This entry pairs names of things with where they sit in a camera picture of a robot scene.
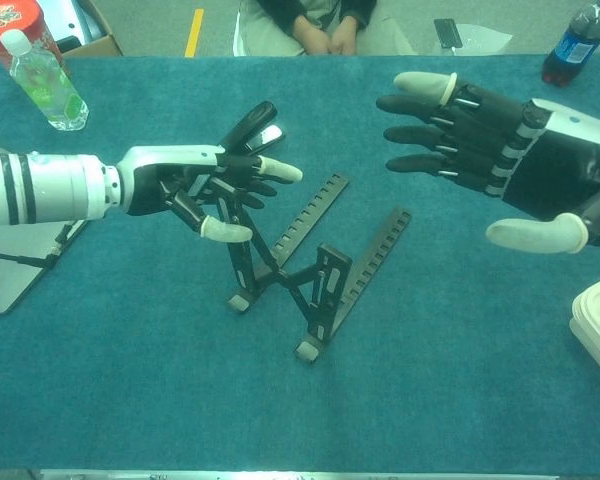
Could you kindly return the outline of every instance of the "robotic arm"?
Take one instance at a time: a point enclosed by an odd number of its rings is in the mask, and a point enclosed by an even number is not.
[[[542,99],[520,104],[454,73],[405,72],[401,93],[380,97],[386,112],[429,126],[385,130],[387,140],[432,153],[387,162],[500,198],[538,219],[504,219],[487,229],[495,244],[535,253],[600,246],[600,120]]]
[[[302,179],[297,168],[255,154],[281,137],[277,127],[265,128],[253,148],[254,132],[273,115],[273,106],[265,102],[225,137],[224,145],[133,147],[115,166],[93,155],[0,154],[0,225],[93,220],[112,207],[129,215],[170,209],[202,237],[248,241],[250,229],[206,215],[201,205],[214,200],[205,188],[212,177],[237,189],[243,203],[254,208],[264,204],[249,192],[276,193],[261,180]]]

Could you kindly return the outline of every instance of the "blue bottle label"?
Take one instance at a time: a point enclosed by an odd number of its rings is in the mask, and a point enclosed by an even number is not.
[[[580,64],[586,62],[593,54],[600,40],[585,43],[571,33],[567,32],[555,49],[560,60],[567,63]]]

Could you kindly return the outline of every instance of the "black cable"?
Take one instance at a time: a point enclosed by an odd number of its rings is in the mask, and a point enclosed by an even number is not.
[[[65,224],[62,227],[62,230],[55,238],[56,244],[59,246],[59,249],[68,242],[69,233],[75,226],[76,222],[70,222]],[[7,255],[5,253],[0,253],[0,260],[7,260],[11,262],[17,262],[21,265],[29,265],[30,267],[36,268],[51,268],[55,265],[58,260],[59,254],[50,253],[45,258],[37,258],[37,257],[26,257],[24,255]]]

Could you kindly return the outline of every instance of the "red cap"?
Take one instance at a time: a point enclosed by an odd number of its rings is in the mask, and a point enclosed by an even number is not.
[[[31,38],[43,28],[44,14],[35,0],[0,0],[0,35],[17,29]]]

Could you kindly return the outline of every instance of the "soda bottle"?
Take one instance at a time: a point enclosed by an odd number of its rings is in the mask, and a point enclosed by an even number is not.
[[[13,57],[9,75],[58,130],[80,130],[89,109],[53,53],[33,47],[21,30],[7,30],[0,41]]]
[[[571,18],[569,28],[542,65],[542,80],[566,87],[582,71],[600,45],[600,0],[585,5]]]

